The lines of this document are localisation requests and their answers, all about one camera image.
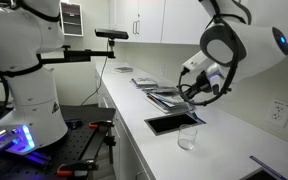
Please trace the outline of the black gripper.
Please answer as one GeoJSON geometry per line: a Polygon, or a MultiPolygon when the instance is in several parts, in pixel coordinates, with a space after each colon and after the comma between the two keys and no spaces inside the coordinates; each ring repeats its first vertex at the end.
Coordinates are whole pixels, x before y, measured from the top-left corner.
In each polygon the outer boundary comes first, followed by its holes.
{"type": "Polygon", "coordinates": [[[196,78],[196,82],[191,85],[186,91],[185,95],[192,99],[195,95],[200,92],[210,93],[212,91],[210,82],[207,78],[207,74],[205,71],[202,71],[196,78]]]}

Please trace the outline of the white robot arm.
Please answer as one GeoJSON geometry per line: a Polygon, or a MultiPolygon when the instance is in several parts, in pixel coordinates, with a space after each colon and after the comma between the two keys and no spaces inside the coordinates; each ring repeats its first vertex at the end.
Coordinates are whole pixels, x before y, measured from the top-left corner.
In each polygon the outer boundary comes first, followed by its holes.
{"type": "MultiPolygon", "coordinates": [[[[201,71],[192,85],[180,84],[189,104],[200,92],[216,98],[231,84],[257,75],[288,55],[288,42],[276,27],[253,25],[250,11],[237,0],[199,0],[211,20],[200,38],[199,52],[184,73],[201,71]]],[[[13,110],[0,119],[0,151],[26,155],[62,139],[64,122],[52,73],[41,54],[62,47],[60,0],[16,0],[0,7],[0,77],[13,110]]]]}

